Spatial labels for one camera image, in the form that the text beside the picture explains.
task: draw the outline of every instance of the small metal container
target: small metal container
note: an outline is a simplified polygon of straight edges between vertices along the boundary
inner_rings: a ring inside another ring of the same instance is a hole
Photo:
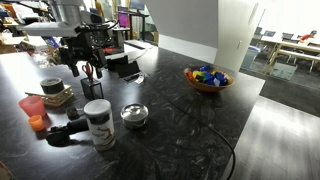
[[[121,110],[122,123],[129,129],[137,129],[148,121],[148,108],[142,104],[130,104]]]
[[[96,99],[83,108],[93,144],[98,151],[112,148],[115,144],[111,104],[105,99]]]

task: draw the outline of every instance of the wooden floor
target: wooden floor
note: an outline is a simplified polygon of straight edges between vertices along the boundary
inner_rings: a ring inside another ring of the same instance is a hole
[[[233,180],[318,180],[320,118],[259,97],[235,152]]]

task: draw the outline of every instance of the metal bowl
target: metal bowl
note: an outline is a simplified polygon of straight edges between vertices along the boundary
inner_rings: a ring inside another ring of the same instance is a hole
[[[130,104],[121,110],[122,123],[129,129],[137,129],[148,121],[148,108],[142,104]]]

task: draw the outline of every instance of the white backdrop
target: white backdrop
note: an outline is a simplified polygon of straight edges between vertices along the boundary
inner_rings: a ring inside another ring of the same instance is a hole
[[[305,35],[320,31],[319,0],[274,0],[269,4],[260,27],[265,30]]]

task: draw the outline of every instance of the pen holder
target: pen holder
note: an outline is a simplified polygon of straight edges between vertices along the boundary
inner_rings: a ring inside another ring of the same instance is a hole
[[[104,99],[101,82],[93,79],[90,81],[88,78],[81,79],[81,86],[84,96],[89,100]]]

